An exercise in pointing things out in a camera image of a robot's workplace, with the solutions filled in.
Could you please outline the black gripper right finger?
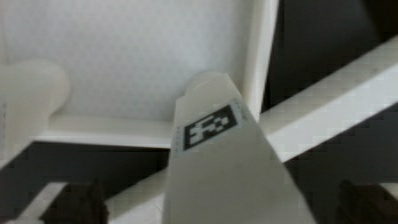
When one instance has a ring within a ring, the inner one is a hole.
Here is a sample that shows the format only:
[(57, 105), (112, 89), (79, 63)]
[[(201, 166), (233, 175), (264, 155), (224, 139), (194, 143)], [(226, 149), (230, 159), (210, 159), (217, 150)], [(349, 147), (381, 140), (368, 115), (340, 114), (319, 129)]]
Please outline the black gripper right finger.
[(398, 199), (379, 184), (342, 181), (338, 224), (398, 224)]

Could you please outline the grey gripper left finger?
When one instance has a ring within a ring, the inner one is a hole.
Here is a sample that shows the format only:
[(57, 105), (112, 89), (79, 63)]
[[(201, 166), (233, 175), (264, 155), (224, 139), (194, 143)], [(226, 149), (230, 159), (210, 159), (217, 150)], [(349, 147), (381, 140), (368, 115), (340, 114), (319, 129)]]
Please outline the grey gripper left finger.
[(102, 184), (52, 182), (11, 224), (109, 224)]

